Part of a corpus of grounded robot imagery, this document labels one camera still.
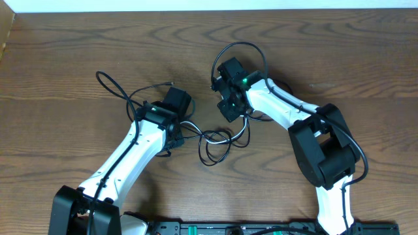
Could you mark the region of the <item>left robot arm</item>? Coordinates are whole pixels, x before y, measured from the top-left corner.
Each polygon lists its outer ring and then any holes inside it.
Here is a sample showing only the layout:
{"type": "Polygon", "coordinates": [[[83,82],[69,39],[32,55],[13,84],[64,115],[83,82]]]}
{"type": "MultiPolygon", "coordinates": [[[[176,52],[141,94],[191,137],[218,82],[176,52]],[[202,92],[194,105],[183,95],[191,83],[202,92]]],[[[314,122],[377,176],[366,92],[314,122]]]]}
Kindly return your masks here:
{"type": "Polygon", "coordinates": [[[162,151],[184,143],[180,122],[191,102],[171,87],[162,101],[145,102],[111,156],[77,188],[64,185],[55,195],[49,234],[145,234],[148,223],[121,214],[123,203],[146,165],[162,151]]]}

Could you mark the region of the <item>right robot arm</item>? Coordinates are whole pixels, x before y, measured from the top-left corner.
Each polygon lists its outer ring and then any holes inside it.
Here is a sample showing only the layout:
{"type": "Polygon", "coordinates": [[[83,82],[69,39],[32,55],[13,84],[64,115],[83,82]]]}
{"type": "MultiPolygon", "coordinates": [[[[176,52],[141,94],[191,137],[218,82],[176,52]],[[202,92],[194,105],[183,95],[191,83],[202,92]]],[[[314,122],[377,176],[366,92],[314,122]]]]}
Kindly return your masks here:
{"type": "Polygon", "coordinates": [[[348,183],[361,152],[339,109],[304,102],[234,57],[217,71],[212,89],[221,94],[217,107],[227,121],[259,111],[287,130],[298,167],[316,188],[319,226],[326,234],[348,234],[354,224],[348,183]]]}

